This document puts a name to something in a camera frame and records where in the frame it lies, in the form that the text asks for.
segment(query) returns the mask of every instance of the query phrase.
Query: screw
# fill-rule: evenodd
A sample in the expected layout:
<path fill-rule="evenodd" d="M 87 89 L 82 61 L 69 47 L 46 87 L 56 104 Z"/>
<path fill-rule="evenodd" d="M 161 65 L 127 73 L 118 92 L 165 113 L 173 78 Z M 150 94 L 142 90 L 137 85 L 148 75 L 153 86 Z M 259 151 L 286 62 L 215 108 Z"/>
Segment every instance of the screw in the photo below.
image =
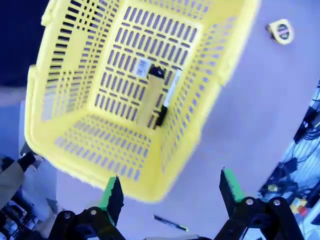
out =
<path fill-rule="evenodd" d="M 245 201 L 245 203 L 248 205 L 252 205 L 254 204 L 254 201 L 252 199 L 248 199 L 247 201 Z"/>
<path fill-rule="evenodd" d="M 279 200 L 274 200 L 273 204 L 276 205 L 276 206 L 279 206 L 280 205 L 280 201 Z"/>
<path fill-rule="evenodd" d="M 70 212 L 66 212 L 66 213 L 64 214 L 64 218 L 65 218 L 65 219 L 69 219 L 70 217 L 71 217 Z"/>

